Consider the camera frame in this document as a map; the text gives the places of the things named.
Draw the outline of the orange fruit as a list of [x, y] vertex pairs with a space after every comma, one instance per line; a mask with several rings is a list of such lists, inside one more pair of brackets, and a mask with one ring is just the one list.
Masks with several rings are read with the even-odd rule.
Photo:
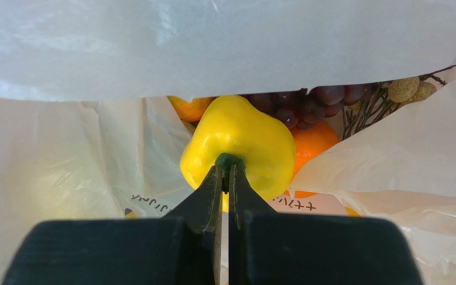
[[324, 121], [316, 123], [308, 130], [294, 128], [291, 134], [296, 144], [293, 178], [308, 161], [339, 143], [334, 129]]

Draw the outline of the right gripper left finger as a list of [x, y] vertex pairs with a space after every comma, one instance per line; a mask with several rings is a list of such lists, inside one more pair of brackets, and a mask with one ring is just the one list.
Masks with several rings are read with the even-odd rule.
[[220, 284], [222, 182], [222, 168], [213, 166], [160, 218], [41, 222], [3, 283]]

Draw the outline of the translucent plastic bag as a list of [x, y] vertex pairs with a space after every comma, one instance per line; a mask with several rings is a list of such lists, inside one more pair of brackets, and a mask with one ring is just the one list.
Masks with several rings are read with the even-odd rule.
[[[160, 217], [192, 189], [167, 100], [456, 74], [456, 1], [0, 1], [0, 283], [49, 219]], [[456, 80], [310, 161], [288, 213], [398, 224], [456, 284]]]

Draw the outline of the yellow bell pepper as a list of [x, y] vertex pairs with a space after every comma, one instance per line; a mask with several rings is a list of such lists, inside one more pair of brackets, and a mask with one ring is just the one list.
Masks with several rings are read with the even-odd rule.
[[179, 167], [197, 189], [219, 155], [244, 161], [250, 186], [266, 201], [281, 195], [295, 169], [296, 146], [289, 129], [242, 96], [221, 96], [204, 112]]

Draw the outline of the green orange mango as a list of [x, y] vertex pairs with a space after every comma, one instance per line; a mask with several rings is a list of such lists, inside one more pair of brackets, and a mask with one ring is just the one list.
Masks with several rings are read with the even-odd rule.
[[207, 107], [215, 99], [215, 97], [202, 97], [187, 102], [177, 96], [168, 96], [167, 98], [179, 118], [185, 122], [199, 121], [207, 110]]

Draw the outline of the red grape bunch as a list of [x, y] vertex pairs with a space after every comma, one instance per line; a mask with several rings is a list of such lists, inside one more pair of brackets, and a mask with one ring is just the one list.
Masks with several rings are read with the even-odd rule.
[[309, 130], [325, 118], [340, 113], [344, 107], [354, 107], [370, 99], [376, 92], [376, 83], [328, 85], [310, 90], [243, 94], [257, 110], [266, 113], [288, 127]]

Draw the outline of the dried longan bunch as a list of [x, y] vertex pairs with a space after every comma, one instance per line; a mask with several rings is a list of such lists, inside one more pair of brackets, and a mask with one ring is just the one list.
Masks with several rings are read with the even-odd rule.
[[455, 68], [456, 64], [428, 74], [370, 84], [368, 95], [342, 109], [341, 139], [372, 126], [405, 105], [428, 99], [448, 84], [445, 73]]

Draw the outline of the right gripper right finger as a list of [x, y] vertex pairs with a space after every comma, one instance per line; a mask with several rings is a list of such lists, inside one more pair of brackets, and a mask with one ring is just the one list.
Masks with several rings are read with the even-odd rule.
[[232, 166], [230, 284], [422, 284], [408, 243], [389, 220], [273, 210]]

